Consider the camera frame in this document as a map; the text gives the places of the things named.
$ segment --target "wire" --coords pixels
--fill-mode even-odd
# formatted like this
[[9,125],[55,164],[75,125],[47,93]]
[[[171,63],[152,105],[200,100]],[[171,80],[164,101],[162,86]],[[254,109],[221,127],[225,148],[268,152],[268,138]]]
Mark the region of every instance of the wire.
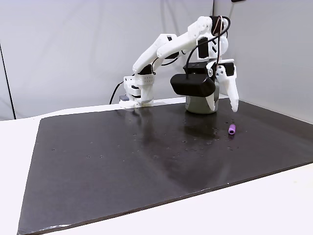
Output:
[[110,104],[112,104],[112,100],[113,100],[113,97],[114,97],[114,95],[115,95],[115,92],[116,92],[117,88],[118,88],[119,85],[121,85],[123,82],[124,82],[124,81],[122,81],[121,83],[117,84],[117,86],[116,86],[116,88],[115,88],[115,90],[114,90],[114,92],[113,92],[113,94],[112,94],[112,96],[111,96]]
[[216,24],[215,24],[215,27],[214,27],[214,30],[213,30],[213,35],[215,34],[215,30],[216,30],[217,25],[219,24],[219,22],[220,22],[220,17],[218,16]]
[[170,64],[174,63],[174,62],[175,62],[175,61],[177,61],[177,60],[178,60],[178,58],[176,58],[175,60],[171,61],[170,63],[164,64],[164,65],[161,65],[161,66],[167,66],[167,65],[170,65]]
[[151,72],[153,73],[153,75],[156,75],[156,72],[153,71],[153,64],[155,63],[155,61],[157,60],[155,59],[153,62],[152,62],[152,65],[151,65]]
[[[221,27],[220,27],[220,31],[219,31],[219,33],[221,33],[222,32],[222,25],[223,25],[223,17],[219,16],[219,19],[221,19]],[[221,37],[219,37],[219,39],[218,39],[218,53],[217,53],[216,68],[219,65],[220,57],[221,57]]]
[[207,41],[205,41],[205,42],[202,42],[202,43],[196,45],[196,46],[191,50],[191,52],[190,52],[190,54],[189,54],[189,56],[188,56],[187,62],[186,62],[186,79],[188,79],[188,65],[189,65],[189,61],[190,61],[190,58],[191,58],[191,56],[192,56],[192,53],[193,53],[199,46],[201,46],[201,45],[203,45],[203,44],[205,44],[205,43],[209,43],[209,42],[211,42],[211,41],[213,41],[213,40],[215,40],[215,39],[221,37],[223,34],[225,34],[225,33],[229,30],[229,27],[230,27],[230,19],[229,19],[228,17],[226,17],[226,16],[224,16],[224,19],[226,19],[226,20],[228,21],[228,26],[227,26],[227,28],[226,28],[222,33],[220,33],[219,35],[217,35],[217,36],[214,37],[214,38],[211,38],[210,40],[207,40]]
[[9,96],[10,96],[10,102],[11,102],[13,117],[14,117],[14,119],[16,119],[15,110],[14,110],[14,105],[13,105],[13,99],[12,99],[12,95],[11,95],[11,91],[10,91],[8,76],[7,76],[7,74],[6,74],[6,69],[5,69],[4,58],[3,58],[3,53],[2,53],[1,45],[0,45],[0,53],[1,53],[1,58],[2,58],[2,63],[3,63],[3,68],[4,68],[4,75],[5,75],[5,79],[6,79],[6,84],[7,84],[7,86],[8,86],[8,91],[9,91]]
[[[155,63],[155,61],[156,61],[157,59],[155,59],[155,60],[152,62],[152,64],[151,64],[151,72],[153,73],[153,75],[156,75],[156,72],[153,71],[153,64]],[[176,58],[175,60],[173,60],[173,61],[171,61],[171,62],[169,62],[169,63],[167,63],[167,64],[161,65],[161,66],[170,65],[170,64],[174,63],[174,62],[177,61],[177,60],[178,60],[178,58]]]

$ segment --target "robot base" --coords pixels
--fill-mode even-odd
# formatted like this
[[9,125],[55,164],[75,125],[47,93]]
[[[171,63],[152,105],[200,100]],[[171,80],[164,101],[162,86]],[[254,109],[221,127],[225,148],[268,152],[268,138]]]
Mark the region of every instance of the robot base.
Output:
[[143,104],[133,101],[133,100],[128,100],[128,101],[120,100],[119,105],[121,108],[124,108],[124,109],[150,107],[150,106],[153,106],[153,100],[151,100],[149,103],[143,103]]
[[205,97],[195,97],[187,96],[186,97],[186,110],[194,114],[212,114],[215,113],[219,107],[219,95],[220,95],[220,85],[215,81],[215,91],[214,91],[214,102],[215,109],[212,110]]

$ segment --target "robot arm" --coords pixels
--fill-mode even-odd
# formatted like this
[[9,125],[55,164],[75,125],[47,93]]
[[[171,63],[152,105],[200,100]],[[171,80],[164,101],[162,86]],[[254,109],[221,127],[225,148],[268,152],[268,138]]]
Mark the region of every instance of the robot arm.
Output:
[[[145,106],[145,104],[153,100],[155,75],[152,71],[155,71],[164,59],[175,59],[182,56],[182,51],[186,53],[201,42],[214,38],[214,35],[218,32],[216,29],[222,29],[222,26],[228,27],[228,24],[229,22],[226,19],[219,22],[216,17],[199,17],[196,22],[188,27],[188,31],[179,37],[175,34],[160,34],[156,41],[135,62],[133,66],[134,75],[124,77],[126,95],[135,104],[127,107]],[[218,46],[218,39],[199,45],[197,50],[198,61],[208,62],[211,65],[216,64],[218,60]],[[220,55],[223,55],[227,49],[228,40],[224,34],[220,37]],[[229,65],[227,65],[227,68],[224,65],[220,65],[214,69],[216,73],[214,73],[213,77],[210,76],[210,78],[213,81],[216,78],[221,85],[225,86],[231,100],[232,109],[236,112],[239,98],[235,83],[236,67],[233,66],[233,68],[234,74],[229,76],[231,74],[228,73]],[[213,94],[207,97],[207,102],[210,107],[215,108],[214,103],[210,102],[211,96],[213,97]]]
[[[157,50],[169,41],[175,40],[177,36],[175,34],[160,34],[156,41],[137,59],[133,65],[134,74],[140,73],[147,65],[151,64],[158,58]],[[156,70],[163,60],[159,59],[155,62],[153,69]]]

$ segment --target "black cable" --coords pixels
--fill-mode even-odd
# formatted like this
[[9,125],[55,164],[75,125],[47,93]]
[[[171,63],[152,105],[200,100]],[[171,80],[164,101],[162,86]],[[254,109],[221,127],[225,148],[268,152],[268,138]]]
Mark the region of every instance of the black cable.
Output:
[[212,16],[214,16],[214,13],[215,13],[214,8],[215,8],[215,5],[214,5],[214,1],[213,1],[213,4],[212,4]]
[[7,84],[7,86],[8,86],[8,91],[9,91],[9,96],[10,96],[10,101],[11,101],[11,107],[12,107],[12,112],[13,112],[13,117],[14,117],[14,119],[16,119],[15,110],[14,110],[14,105],[13,105],[13,100],[12,100],[12,95],[11,95],[10,86],[9,86],[9,80],[8,80],[8,76],[6,75],[6,69],[5,69],[5,65],[4,65],[4,59],[3,59],[3,53],[2,53],[1,44],[0,44],[0,52],[1,52],[1,57],[2,57],[2,63],[3,63],[4,74],[5,74],[5,78],[6,78],[6,84]]
[[117,88],[118,88],[119,85],[121,85],[123,82],[124,82],[124,81],[122,81],[121,83],[117,84],[117,86],[116,86],[116,88],[115,88],[115,90],[114,90],[114,92],[113,92],[113,94],[112,94],[112,96],[111,96],[110,104],[112,104],[112,100],[113,100],[113,97],[114,97],[114,95],[115,95],[115,92],[116,92]]
[[151,72],[153,73],[153,75],[156,75],[156,72],[153,71],[153,64],[155,63],[155,61],[157,60],[155,59],[153,62],[152,62],[152,65],[151,65]]
[[217,35],[216,37],[211,38],[210,40],[206,40],[206,41],[204,41],[204,42],[202,42],[202,43],[196,45],[196,46],[191,50],[191,52],[190,52],[190,54],[189,54],[189,56],[188,56],[187,62],[186,62],[186,79],[188,79],[188,65],[189,65],[189,61],[190,61],[190,58],[191,58],[191,56],[192,56],[192,53],[193,53],[199,46],[201,46],[201,45],[203,45],[203,44],[205,44],[205,43],[209,43],[209,42],[211,42],[211,41],[213,41],[213,40],[215,40],[215,39],[221,37],[223,34],[225,34],[225,33],[229,30],[229,27],[230,27],[230,19],[229,19],[228,17],[226,17],[226,16],[223,16],[223,18],[228,21],[228,26],[227,26],[227,28],[226,28],[222,33],[220,33],[219,35]]
[[161,66],[167,66],[167,65],[170,65],[170,64],[174,63],[174,62],[175,62],[175,61],[177,61],[177,60],[178,60],[178,58],[176,58],[175,60],[171,61],[170,63],[164,64],[164,65],[161,65]]
[[[220,28],[219,33],[222,32],[222,24],[223,24],[223,18],[221,17],[221,28]],[[219,39],[218,39],[218,52],[217,52],[216,67],[217,67],[218,64],[219,64],[220,56],[221,56],[221,48],[220,48],[220,45],[221,45],[221,37],[219,37]]]

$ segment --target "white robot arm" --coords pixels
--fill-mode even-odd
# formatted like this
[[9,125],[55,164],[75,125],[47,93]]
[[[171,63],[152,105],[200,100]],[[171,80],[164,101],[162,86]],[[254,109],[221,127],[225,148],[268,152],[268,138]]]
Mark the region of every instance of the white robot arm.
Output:
[[[133,66],[134,75],[124,77],[124,88],[130,101],[127,101],[127,103],[121,101],[121,106],[131,108],[151,105],[155,80],[154,71],[162,64],[164,59],[178,58],[198,46],[197,60],[207,64],[206,73],[211,80],[214,81],[216,78],[222,86],[225,86],[231,100],[232,109],[236,112],[239,100],[235,82],[237,77],[236,67],[233,65],[233,60],[218,61],[219,56],[223,55],[228,49],[228,40],[225,34],[220,36],[220,43],[216,38],[219,29],[221,32],[222,27],[227,28],[229,24],[230,21],[223,18],[199,17],[196,22],[188,27],[188,31],[179,37],[175,34],[160,34],[156,41],[135,62]],[[212,92],[206,99],[210,108],[214,110],[214,98],[211,94]]]

